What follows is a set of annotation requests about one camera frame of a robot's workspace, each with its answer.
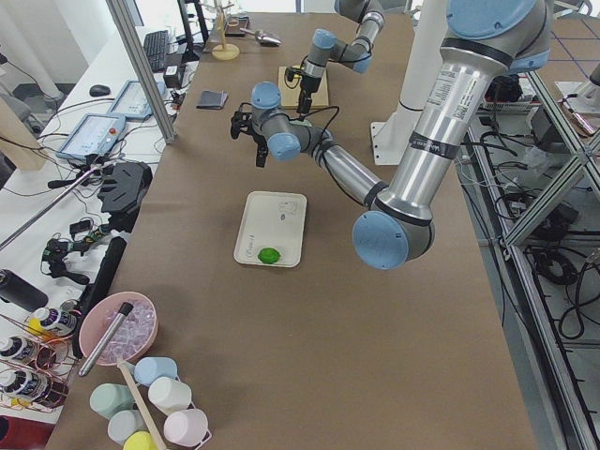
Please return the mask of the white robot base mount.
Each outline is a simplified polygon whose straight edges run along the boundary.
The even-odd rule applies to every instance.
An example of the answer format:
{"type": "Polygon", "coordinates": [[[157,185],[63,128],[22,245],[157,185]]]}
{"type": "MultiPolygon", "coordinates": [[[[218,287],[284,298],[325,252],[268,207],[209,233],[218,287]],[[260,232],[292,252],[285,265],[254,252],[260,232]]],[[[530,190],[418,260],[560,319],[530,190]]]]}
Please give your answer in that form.
{"type": "Polygon", "coordinates": [[[440,45],[447,32],[445,1],[423,3],[395,112],[373,122],[371,144],[377,165],[397,165],[442,65],[440,45]]]}

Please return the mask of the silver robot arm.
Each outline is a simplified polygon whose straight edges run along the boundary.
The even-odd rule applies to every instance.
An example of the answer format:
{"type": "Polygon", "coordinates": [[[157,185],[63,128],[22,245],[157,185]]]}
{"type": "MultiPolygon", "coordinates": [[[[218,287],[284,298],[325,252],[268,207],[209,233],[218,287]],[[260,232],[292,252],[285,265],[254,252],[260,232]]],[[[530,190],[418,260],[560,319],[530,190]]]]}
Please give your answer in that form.
{"type": "Polygon", "coordinates": [[[336,1],[336,13],[358,24],[352,42],[345,42],[331,31],[316,29],[307,57],[295,71],[300,77],[300,92],[296,111],[305,115],[312,106],[312,95],[321,84],[329,62],[339,63],[358,73],[370,65],[373,44],[383,30],[385,18],[380,1],[336,1]]]}
{"type": "Polygon", "coordinates": [[[321,127],[294,121],[279,88],[256,84],[249,113],[237,112],[232,135],[246,133],[257,159],[311,156],[365,207],[352,229],[357,255],[387,270],[423,255],[434,239],[432,200],[456,157],[492,81],[539,69],[548,60],[554,5],[550,1],[426,1],[411,58],[425,70],[429,93],[410,123],[410,137],[390,183],[347,153],[321,127]]]}

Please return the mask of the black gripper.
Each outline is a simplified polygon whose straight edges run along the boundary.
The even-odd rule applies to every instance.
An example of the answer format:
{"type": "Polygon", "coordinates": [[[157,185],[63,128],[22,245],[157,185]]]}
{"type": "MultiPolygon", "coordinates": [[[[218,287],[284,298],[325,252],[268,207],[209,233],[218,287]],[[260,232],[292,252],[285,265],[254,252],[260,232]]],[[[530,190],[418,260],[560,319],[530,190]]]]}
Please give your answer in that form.
{"type": "Polygon", "coordinates": [[[249,120],[248,132],[251,135],[253,141],[257,144],[255,165],[258,168],[264,168],[266,160],[268,158],[268,146],[264,136],[254,128],[254,123],[249,120]]]}
{"type": "Polygon", "coordinates": [[[306,71],[302,72],[300,82],[300,95],[296,111],[300,115],[306,115],[310,112],[312,105],[312,95],[317,93],[321,84],[322,76],[313,76],[306,71]]]}

